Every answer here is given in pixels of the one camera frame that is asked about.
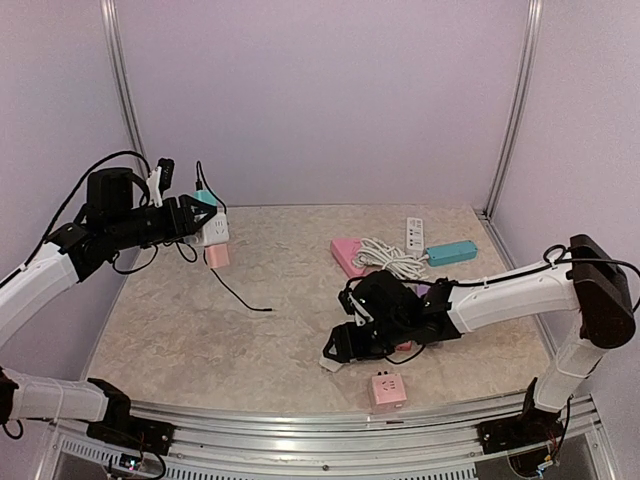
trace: white wall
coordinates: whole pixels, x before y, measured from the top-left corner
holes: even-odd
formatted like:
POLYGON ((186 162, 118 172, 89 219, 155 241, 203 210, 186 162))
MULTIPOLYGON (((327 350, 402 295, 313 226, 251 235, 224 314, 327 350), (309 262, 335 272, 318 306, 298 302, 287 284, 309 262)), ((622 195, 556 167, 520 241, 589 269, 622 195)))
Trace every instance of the white wall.
MULTIPOLYGON (((0 2, 0 277, 24 261, 80 175, 127 147, 113 85, 97 0, 0 2)), ((0 351, 0 365, 78 378, 121 283, 105 267, 56 299, 0 351)), ((32 422, 20 442, 0 432, 0 478, 26 478, 41 434, 32 422)))
MULTIPOLYGON (((588 233, 640 264, 640 8, 545 2, 527 107, 496 217, 519 263, 588 233)), ((631 282, 633 298, 639 284, 631 282)), ((549 316, 557 343, 569 328, 549 316)), ((625 479, 640 471, 640 341, 612 352, 591 390, 625 479)))
POLYGON ((145 148, 202 159, 231 203, 481 207, 527 6, 138 0, 118 14, 145 148))

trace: marble-pattern tabletop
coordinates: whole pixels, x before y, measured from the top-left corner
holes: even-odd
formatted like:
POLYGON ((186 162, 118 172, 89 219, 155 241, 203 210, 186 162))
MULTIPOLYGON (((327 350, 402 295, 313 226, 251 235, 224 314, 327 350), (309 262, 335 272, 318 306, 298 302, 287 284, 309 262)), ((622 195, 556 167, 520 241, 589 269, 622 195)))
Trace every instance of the marble-pattern tabletop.
POLYGON ((427 348, 401 366, 369 361, 331 373, 318 364, 331 328, 348 320, 336 298, 347 278, 330 254, 331 239, 378 237, 402 246, 407 216, 424 219, 426 245, 478 246, 475 260, 429 269, 430 279, 504 271, 469 207, 230 208, 232 265, 218 272, 248 303, 274 312, 247 310, 202 261, 189 264, 175 246, 161 248, 151 266, 127 279, 89 376, 133 400, 301 414, 369 410, 367 385, 379 371, 402 374, 406 408, 526 388, 548 365, 532 318, 427 348))

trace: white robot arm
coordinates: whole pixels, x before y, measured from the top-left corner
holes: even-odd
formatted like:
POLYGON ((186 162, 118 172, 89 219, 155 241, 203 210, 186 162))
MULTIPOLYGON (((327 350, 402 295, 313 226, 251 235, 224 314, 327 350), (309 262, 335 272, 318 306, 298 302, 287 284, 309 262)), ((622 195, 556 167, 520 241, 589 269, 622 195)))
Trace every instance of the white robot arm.
MULTIPOLYGON (((120 154, 135 152, 107 159, 120 154)), ((182 242, 215 223, 216 206, 189 195, 162 198, 173 165, 161 159, 146 182, 129 168, 86 175, 87 202, 75 220, 47 232, 32 258, 0 281, 0 347, 53 298, 105 262, 115 265, 120 251, 182 242), (134 184, 143 192, 138 207, 134 184)), ((20 419, 83 420, 90 422, 88 434, 94 438, 138 448, 144 435, 147 448, 166 453, 173 427, 135 418, 129 408, 129 398, 102 380, 62 381, 0 368, 0 425, 20 419)))
POLYGON ((602 357, 634 336, 638 304, 632 307, 620 265, 639 276, 640 271, 612 260, 586 235, 572 237, 568 249, 549 248, 543 258, 528 267, 470 282, 400 281, 385 270, 352 279, 338 298, 355 321, 333 329, 323 362, 380 359, 409 340, 424 346, 513 318, 579 312, 578 322, 545 374, 529 385, 523 412, 480 426, 485 453, 544 442, 562 431, 560 411, 602 357), (418 297, 406 283, 425 283, 430 288, 418 297))

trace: pink plug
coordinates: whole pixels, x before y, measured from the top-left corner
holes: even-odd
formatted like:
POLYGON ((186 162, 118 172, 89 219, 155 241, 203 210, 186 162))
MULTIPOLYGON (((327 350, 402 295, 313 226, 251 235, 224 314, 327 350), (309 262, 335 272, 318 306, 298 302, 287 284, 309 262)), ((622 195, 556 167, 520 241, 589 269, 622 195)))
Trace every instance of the pink plug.
POLYGON ((206 247, 204 254, 209 268, 226 267, 231 264, 231 260, 229 260, 229 249, 226 243, 206 247))
POLYGON ((331 240, 331 253, 349 278, 364 275, 364 268, 357 268, 353 265, 353 259, 356 258, 358 250, 360 250, 359 238, 334 238, 331 240))
POLYGON ((409 350, 411 350, 411 340, 396 345, 396 352, 408 352, 409 350))
POLYGON ((407 401, 402 377, 398 373, 387 373, 371 377, 369 399, 373 413, 388 413, 401 408, 407 401))

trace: teal power strip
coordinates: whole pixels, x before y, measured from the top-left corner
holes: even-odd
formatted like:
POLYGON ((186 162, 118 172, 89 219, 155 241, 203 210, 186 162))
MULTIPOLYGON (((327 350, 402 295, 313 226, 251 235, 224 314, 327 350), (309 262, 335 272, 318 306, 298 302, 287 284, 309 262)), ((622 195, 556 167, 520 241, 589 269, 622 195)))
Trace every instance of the teal power strip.
POLYGON ((448 243, 447 245, 438 245, 437 247, 429 247, 426 250, 429 263, 432 267, 441 267, 451 263, 464 262, 465 260, 473 260, 478 255, 478 247, 471 240, 464 242, 448 243))

